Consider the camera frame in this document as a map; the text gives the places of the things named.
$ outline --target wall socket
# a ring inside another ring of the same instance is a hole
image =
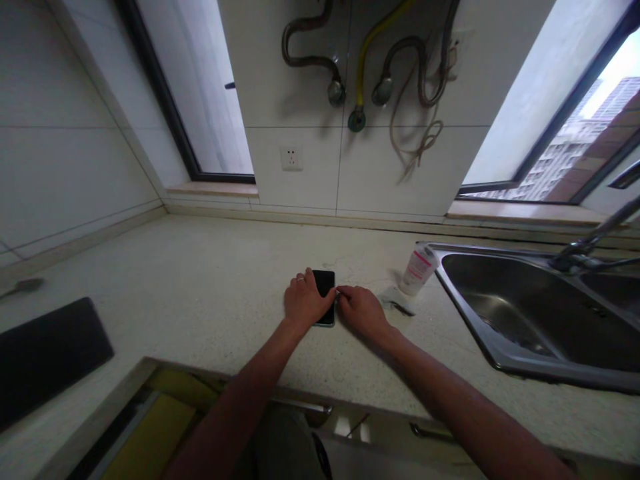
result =
[[[280,161],[284,171],[302,170],[302,148],[299,145],[281,145]]]

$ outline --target black cutting board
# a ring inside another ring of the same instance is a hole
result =
[[[0,431],[113,357],[85,297],[0,335]]]

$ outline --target glass pane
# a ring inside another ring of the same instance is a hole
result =
[[[629,4],[555,2],[463,185],[512,180]]]
[[[217,2],[137,3],[202,170],[253,174]]]
[[[631,34],[616,52],[518,188],[465,196],[544,201],[638,90],[640,30]]]

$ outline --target stainless steel sink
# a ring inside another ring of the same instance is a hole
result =
[[[640,278],[571,277],[535,252],[430,246],[438,277],[495,368],[640,393]]]

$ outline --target sky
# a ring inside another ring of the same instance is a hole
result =
[[[602,85],[582,109],[584,118],[591,118],[607,99],[609,94],[625,77],[640,77],[640,29],[636,30],[622,44],[598,78]]]

